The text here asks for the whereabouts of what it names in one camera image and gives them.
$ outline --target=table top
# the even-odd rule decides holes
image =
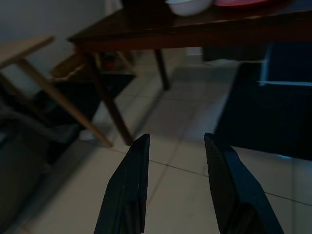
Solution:
[[[53,36],[0,42],[0,69],[35,52],[53,41]]]
[[[127,6],[69,38],[71,42],[125,39],[145,35],[191,33],[226,29],[246,24],[274,24],[293,19],[312,19],[312,0],[272,0],[253,8],[211,6],[190,17],[171,13],[167,4],[143,1]]]

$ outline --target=white tile floor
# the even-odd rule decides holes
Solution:
[[[116,100],[135,137],[151,133],[146,233],[218,234],[202,139],[217,125],[237,66],[209,68],[187,58],[184,49],[164,54],[170,91],[162,91],[148,51],[136,66],[140,77]],[[107,182],[129,148],[103,105],[94,123],[114,148],[76,141],[9,234],[93,233]],[[263,186],[284,232],[310,234],[312,162],[235,149]]]

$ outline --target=dark wooden table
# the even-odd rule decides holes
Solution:
[[[312,0],[273,0],[255,8],[212,6],[179,17],[160,1],[136,1],[69,38],[86,58],[98,93],[126,144],[133,138],[100,79],[92,53],[154,49],[163,87],[170,89],[161,48],[312,41]]]

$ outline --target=white bowl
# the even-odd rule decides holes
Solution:
[[[206,10],[213,0],[166,0],[171,11],[179,16],[192,16]]]

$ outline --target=white wall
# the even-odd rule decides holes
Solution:
[[[73,52],[67,37],[104,17],[104,0],[0,0],[0,42],[54,35],[55,41],[28,57],[47,78]],[[15,66],[4,69],[26,94],[40,88]]]

